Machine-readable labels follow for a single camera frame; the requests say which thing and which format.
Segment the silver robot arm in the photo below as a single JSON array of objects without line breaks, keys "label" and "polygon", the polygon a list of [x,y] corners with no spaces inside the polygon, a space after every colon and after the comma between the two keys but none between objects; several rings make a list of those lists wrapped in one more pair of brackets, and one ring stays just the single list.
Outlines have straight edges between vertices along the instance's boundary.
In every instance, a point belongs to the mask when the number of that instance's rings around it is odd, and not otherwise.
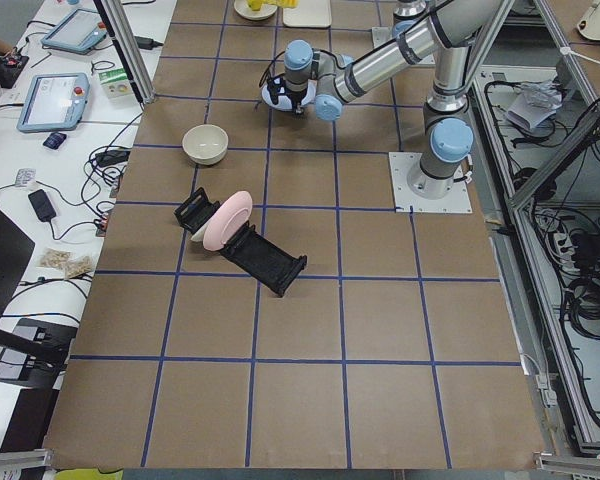
[{"label": "silver robot arm", "polygon": [[342,110],[410,67],[433,59],[432,83],[424,100],[425,128],[467,109],[467,90],[513,3],[511,1],[398,1],[387,40],[358,59],[290,42],[284,71],[262,80],[271,102],[286,96],[290,111],[303,113],[309,84],[318,118],[334,122]]},{"label": "silver robot arm", "polygon": [[397,0],[392,10],[393,23],[398,25],[401,22],[418,20],[427,11],[427,0]]}]

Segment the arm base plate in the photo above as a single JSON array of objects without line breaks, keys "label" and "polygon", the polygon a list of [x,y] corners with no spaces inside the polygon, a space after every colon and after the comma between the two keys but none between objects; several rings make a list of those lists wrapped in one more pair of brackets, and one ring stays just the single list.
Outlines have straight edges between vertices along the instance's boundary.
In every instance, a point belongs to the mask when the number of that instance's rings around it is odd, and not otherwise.
[{"label": "arm base plate", "polygon": [[376,49],[394,38],[392,27],[372,27],[371,38],[373,49]]},{"label": "arm base plate", "polygon": [[468,184],[462,165],[453,176],[433,179],[421,169],[419,152],[389,152],[394,209],[403,213],[471,214]]}]

